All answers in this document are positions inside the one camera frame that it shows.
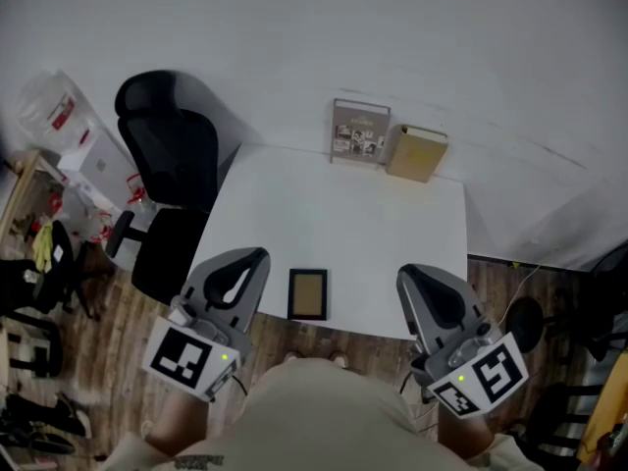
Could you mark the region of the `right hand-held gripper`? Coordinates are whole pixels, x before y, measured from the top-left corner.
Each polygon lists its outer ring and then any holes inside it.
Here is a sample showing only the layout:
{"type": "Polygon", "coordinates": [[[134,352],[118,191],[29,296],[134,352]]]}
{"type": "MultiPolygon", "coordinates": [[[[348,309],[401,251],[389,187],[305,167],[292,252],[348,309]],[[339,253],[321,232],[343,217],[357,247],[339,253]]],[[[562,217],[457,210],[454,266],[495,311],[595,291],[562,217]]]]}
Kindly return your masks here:
{"type": "Polygon", "coordinates": [[[410,363],[419,386],[459,419],[484,415],[529,379],[514,334],[503,334],[480,319],[446,342],[448,330],[469,326],[481,316],[472,287],[444,269],[406,264],[396,289],[411,336],[425,351],[410,363]]]}

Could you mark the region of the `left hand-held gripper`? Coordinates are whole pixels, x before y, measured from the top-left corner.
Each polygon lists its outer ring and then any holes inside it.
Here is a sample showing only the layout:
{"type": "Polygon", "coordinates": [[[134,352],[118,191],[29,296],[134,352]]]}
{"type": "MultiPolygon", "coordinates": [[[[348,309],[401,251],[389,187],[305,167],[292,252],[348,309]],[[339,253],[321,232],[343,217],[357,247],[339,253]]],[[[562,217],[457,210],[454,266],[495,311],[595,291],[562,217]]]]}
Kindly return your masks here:
{"type": "Polygon", "coordinates": [[[203,401],[212,401],[251,350],[245,334],[270,274],[269,252],[238,248],[215,255],[190,273],[167,317],[155,321],[142,369],[203,401]],[[205,311],[215,309],[221,319],[205,311]]]}

